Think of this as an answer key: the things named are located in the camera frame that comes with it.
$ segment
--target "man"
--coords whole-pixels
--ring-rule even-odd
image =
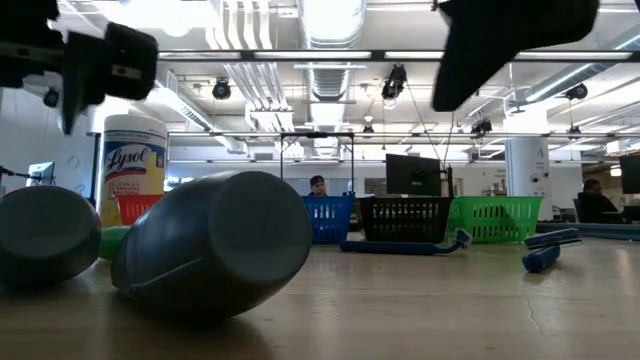
[[[582,186],[582,192],[578,194],[578,218],[583,223],[621,223],[618,209],[604,195],[602,186],[595,179],[588,179]]]
[[[312,177],[309,184],[311,185],[309,196],[327,196],[327,188],[324,186],[324,178],[321,175]]]

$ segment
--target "disinfecting wipes container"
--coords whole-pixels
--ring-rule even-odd
[[[118,226],[117,195],[162,195],[167,129],[156,119],[113,115],[105,119],[102,136],[99,202],[103,227]]]

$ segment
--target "monitor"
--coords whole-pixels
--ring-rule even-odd
[[[27,186],[52,185],[55,184],[53,178],[54,162],[29,165],[29,176]]]
[[[387,154],[387,194],[442,196],[440,161]]]
[[[640,156],[621,156],[622,193],[640,194]]]

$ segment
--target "blue basket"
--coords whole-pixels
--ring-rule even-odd
[[[354,198],[303,196],[313,226],[314,244],[340,244],[347,240]]]

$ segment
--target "wooden table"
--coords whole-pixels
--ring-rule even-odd
[[[40,294],[0,292],[0,359],[635,359],[640,245],[591,240],[525,274],[520,246],[448,257],[312,251],[258,308],[209,330],[140,314],[105,262]]]

